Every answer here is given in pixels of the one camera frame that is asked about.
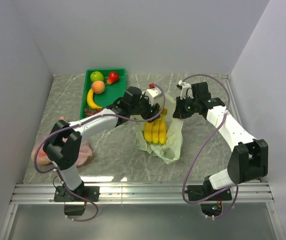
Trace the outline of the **yellow fake banana bunch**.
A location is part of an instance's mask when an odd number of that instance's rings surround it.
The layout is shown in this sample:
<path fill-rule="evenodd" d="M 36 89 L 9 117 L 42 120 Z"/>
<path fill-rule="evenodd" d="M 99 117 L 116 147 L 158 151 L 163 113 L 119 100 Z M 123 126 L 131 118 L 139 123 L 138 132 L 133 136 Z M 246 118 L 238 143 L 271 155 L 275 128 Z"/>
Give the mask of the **yellow fake banana bunch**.
<path fill-rule="evenodd" d="M 153 122 L 146 122 L 143 129 L 143 137 L 147 143 L 154 145 L 164 145 L 167 141 L 167 123 L 165 116 L 168 110 L 164 108 L 160 118 Z"/>

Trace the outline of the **light green plastic bag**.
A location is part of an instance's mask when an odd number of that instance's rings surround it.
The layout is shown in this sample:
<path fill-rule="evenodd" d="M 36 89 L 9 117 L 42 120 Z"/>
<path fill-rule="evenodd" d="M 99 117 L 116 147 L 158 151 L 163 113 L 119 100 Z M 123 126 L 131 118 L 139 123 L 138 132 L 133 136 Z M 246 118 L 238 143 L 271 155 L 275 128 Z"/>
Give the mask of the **light green plastic bag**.
<path fill-rule="evenodd" d="M 158 156 L 166 164 L 171 164 L 180 158 L 183 120 L 173 118 L 176 102 L 170 95 L 166 93 L 165 98 L 160 97 L 156 102 L 161 107 L 164 106 L 164 110 L 160 118 L 151 123 L 136 124 L 136 145 L 140 150 Z"/>

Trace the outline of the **orange fake peach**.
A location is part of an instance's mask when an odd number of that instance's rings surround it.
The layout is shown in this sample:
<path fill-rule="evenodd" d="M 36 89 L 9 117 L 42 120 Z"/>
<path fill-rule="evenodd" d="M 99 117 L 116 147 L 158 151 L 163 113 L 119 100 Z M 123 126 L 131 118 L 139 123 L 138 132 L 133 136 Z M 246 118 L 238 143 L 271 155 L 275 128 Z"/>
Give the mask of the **orange fake peach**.
<path fill-rule="evenodd" d="M 105 82 L 101 80 L 94 81 L 91 85 L 91 89 L 95 94 L 102 94 L 105 91 Z"/>

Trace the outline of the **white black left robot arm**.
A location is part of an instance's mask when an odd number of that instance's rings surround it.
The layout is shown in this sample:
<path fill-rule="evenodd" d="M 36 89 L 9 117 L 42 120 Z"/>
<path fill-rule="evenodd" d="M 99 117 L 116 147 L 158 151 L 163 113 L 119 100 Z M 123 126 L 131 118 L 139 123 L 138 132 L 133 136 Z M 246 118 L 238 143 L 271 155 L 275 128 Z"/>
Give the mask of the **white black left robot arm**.
<path fill-rule="evenodd" d="M 139 115 L 146 122 L 159 118 L 164 107 L 157 99 L 164 97 L 164 91 L 157 84 L 152 83 L 146 91 L 131 86 L 122 97 L 92 116 L 70 123 L 64 120 L 55 123 L 42 149 L 56 167 L 68 198 L 78 201 L 86 195 L 76 167 L 82 139 L 116 128 L 130 121 L 131 116 Z"/>

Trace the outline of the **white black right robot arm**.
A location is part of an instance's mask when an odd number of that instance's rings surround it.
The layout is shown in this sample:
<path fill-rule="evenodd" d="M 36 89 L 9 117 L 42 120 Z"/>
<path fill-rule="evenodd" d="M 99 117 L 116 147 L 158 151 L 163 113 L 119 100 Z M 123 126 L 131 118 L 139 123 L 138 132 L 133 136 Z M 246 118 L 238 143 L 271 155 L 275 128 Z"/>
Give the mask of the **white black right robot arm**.
<path fill-rule="evenodd" d="M 268 143 L 249 134 L 229 113 L 220 98 L 201 100 L 177 97 L 173 117 L 186 119 L 193 114 L 199 114 L 211 123 L 231 150 L 227 167 L 204 179 L 203 194 L 207 199 L 216 199 L 223 188 L 268 174 Z"/>

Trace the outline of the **red fake strawberry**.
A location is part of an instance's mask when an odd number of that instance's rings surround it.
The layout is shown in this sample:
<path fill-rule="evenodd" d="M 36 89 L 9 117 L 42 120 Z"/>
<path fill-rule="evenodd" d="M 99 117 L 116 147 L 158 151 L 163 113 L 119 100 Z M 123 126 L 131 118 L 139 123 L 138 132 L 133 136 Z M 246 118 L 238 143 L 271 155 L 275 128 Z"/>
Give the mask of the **red fake strawberry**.
<path fill-rule="evenodd" d="M 114 83 L 119 81 L 119 78 L 120 78 L 119 75 L 115 71 L 112 71 L 109 73 L 107 77 L 107 84 L 113 85 Z"/>

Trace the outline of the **single yellow fake banana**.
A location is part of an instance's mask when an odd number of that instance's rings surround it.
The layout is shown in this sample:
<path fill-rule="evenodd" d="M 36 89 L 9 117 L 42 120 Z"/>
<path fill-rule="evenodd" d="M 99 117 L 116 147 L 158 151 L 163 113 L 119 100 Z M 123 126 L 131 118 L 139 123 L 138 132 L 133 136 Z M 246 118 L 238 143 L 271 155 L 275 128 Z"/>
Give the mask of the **single yellow fake banana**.
<path fill-rule="evenodd" d="M 92 110 L 98 110 L 101 109 L 102 107 L 97 105 L 94 101 L 94 91 L 91 88 L 88 93 L 87 93 L 87 97 L 86 97 L 86 102 L 88 104 L 88 106 L 92 109 Z"/>

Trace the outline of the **red fake grapes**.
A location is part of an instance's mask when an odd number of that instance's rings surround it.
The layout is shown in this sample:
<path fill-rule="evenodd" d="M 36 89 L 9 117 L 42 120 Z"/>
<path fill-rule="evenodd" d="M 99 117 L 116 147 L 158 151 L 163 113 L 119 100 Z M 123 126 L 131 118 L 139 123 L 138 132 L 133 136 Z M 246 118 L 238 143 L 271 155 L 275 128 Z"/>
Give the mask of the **red fake grapes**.
<path fill-rule="evenodd" d="M 101 112 L 104 108 L 98 108 L 98 109 L 90 109 L 90 108 L 86 108 L 84 110 L 84 115 L 85 117 L 90 117 L 90 116 L 93 116 L 99 112 Z"/>

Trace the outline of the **green fake apple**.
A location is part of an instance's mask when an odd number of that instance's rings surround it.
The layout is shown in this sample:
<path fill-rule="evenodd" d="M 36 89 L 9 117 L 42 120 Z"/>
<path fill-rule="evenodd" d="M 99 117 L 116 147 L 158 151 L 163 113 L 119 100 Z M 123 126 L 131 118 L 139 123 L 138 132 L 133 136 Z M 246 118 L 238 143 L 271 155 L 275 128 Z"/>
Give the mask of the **green fake apple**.
<path fill-rule="evenodd" d="M 92 82 L 97 82 L 97 81 L 104 81 L 105 77 L 100 71 L 94 71 L 90 74 L 90 80 Z"/>

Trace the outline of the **pink plastic bag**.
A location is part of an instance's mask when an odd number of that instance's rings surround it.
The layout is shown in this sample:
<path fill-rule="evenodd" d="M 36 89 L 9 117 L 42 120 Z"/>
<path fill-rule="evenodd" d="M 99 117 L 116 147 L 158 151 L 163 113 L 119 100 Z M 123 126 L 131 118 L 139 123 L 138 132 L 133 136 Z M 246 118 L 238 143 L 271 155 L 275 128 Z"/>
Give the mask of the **pink plastic bag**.
<path fill-rule="evenodd" d="M 34 145 L 31 155 L 30 155 L 30 159 L 33 162 L 35 155 L 36 155 L 36 150 L 37 148 L 40 146 L 41 142 L 46 138 L 46 136 L 43 136 L 42 138 L 40 138 Z M 93 151 L 89 146 L 89 142 L 88 141 L 83 141 L 80 145 L 80 149 L 78 152 L 78 158 L 76 160 L 76 166 L 82 166 L 84 165 L 91 157 L 93 156 Z M 41 147 L 37 157 L 36 157 L 36 163 L 39 166 L 49 166 L 52 165 L 52 161 L 47 157 L 46 153 L 44 152 L 43 148 Z"/>

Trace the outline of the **green plastic fruit tray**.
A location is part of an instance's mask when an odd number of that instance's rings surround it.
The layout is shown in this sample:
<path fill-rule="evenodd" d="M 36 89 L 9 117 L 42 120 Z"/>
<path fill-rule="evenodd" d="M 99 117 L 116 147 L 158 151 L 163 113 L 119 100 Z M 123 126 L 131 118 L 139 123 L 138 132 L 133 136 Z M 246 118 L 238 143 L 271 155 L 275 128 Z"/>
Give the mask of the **green plastic fruit tray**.
<path fill-rule="evenodd" d="M 86 117 L 85 109 L 93 110 L 87 103 L 87 95 L 93 83 L 91 81 L 90 75 L 95 71 L 102 73 L 105 82 L 105 91 L 102 94 L 93 96 L 93 100 L 98 106 L 107 107 L 108 105 L 111 105 L 116 99 L 122 97 L 127 90 L 127 71 L 125 68 L 88 69 L 85 72 L 85 80 L 79 114 L 80 119 L 84 119 Z M 118 74 L 119 80 L 113 84 L 107 84 L 107 79 L 111 72 Z"/>

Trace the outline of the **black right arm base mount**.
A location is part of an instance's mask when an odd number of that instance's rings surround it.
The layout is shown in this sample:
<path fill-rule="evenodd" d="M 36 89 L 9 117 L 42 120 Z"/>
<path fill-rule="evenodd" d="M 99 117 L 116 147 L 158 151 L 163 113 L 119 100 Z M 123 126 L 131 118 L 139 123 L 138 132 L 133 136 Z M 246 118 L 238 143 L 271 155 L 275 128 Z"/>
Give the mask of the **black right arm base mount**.
<path fill-rule="evenodd" d="M 200 203 L 201 213 L 205 218 L 218 218 L 223 214 L 223 202 L 232 200 L 231 190 L 214 190 L 204 185 L 190 184 L 184 191 L 189 202 Z"/>

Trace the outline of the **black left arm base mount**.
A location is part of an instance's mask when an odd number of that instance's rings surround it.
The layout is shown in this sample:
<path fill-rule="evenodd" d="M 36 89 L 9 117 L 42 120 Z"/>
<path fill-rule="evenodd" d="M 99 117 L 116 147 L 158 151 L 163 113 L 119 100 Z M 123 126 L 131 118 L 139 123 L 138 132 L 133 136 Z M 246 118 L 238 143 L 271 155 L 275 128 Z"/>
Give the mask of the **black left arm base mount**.
<path fill-rule="evenodd" d="M 87 204 L 95 203 L 99 200 L 99 186 L 85 186 L 79 195 L 81 198 L 72 195 L 63 186 L 56 187 L 53 201 L 64 203 L 64 214 L 69 217 L 82 216 L 85 213 Z"/>

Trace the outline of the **aluminium table edge rail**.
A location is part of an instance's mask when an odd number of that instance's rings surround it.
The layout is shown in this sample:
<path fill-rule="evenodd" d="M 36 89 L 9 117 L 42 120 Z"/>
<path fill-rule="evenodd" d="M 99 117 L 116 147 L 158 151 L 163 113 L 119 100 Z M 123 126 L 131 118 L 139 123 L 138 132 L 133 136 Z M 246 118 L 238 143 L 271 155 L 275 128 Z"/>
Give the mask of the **aluminium table edge rail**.
<path fill-rule="evenodd" d="M 86 186 L 99 187 L 97 205 L 183 204 L 180 182 L 93 182 Z M 257 180 L 242 183 L 238 187 L 237 203 L 272 203 L 274 198 L 266 182 Z M 55 204 L 55 187 L 49 184 L 17 184 L 11 205 Z"/>

